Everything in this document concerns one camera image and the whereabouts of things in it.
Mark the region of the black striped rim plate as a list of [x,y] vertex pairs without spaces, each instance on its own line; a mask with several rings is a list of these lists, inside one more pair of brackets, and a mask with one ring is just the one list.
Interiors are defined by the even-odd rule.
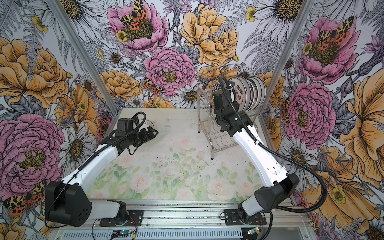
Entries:
[[155,129],[154,124],[153,124],[151,121],[149,121],[149,120],[145,120],[145,121],[143,121],[143,120],[139,120],[139,123],[140,123],[140,124],[143,123],[143,124],[140,126],[139,130],[141,130],[141,129],[147,129],[148,127],[151,127],[151,128],[153,128],[153,129]]

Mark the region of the chrome wire dish rack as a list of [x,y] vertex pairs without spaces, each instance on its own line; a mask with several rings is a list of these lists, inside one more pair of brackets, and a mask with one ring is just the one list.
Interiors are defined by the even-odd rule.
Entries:
[[235,147],[237,143],[227,132],[222,132],[220,125],[217,124],[209,90],[198,88],[197,103],[198,133],[204,133],[208,140],[210,155],[213,160],[216,154]]

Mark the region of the black geometric pattern plate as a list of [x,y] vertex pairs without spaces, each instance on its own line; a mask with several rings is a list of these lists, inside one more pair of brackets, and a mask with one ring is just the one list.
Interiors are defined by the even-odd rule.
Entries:
[[215,97],[222,94],[222,89],[219,81],[214,80],[209,83],[209,94],[211,101],[213,101]]

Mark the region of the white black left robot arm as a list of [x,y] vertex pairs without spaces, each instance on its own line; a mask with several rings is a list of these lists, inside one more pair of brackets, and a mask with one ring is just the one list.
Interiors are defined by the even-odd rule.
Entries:
[[118,225],[128,220],[126,203],[116,200],[91,201],[87,191],[97,176],[124,150],[139,148],[158,135],[138,116],[118,120],[117,129],[105,137],[97,150],[77,169],[45,188],[45,222],[80,227],[91,220],[106,220]]

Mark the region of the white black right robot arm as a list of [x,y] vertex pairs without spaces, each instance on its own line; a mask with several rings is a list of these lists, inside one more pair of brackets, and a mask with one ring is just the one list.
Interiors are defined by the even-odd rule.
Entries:
[[275,209],[288,199],[299,183],[296,174],[290,174],[274,158],[258,135],[252,120],[239,112],[227,90],[212,93],[214,114],[222,132],[227,132],[249,157],[258,171],[263,186],[238,205],[238,215],[245,223],[254,215]]

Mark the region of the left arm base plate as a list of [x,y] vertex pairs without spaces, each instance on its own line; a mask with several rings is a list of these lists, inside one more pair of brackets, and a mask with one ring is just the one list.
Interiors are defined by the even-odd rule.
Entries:
[[101,219],[100,227],[140,227],[142,225],[143,210],[127,210],[115,218]]

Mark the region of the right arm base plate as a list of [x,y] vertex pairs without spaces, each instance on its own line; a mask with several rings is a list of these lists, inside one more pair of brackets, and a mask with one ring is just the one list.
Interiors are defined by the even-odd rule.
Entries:
[[226,226],[264,226],[267,224],[265,216],[261,213],[250,217],[247,214],[240,214],[235,209],[225,209],[224,215],[221,218],[224,219]]

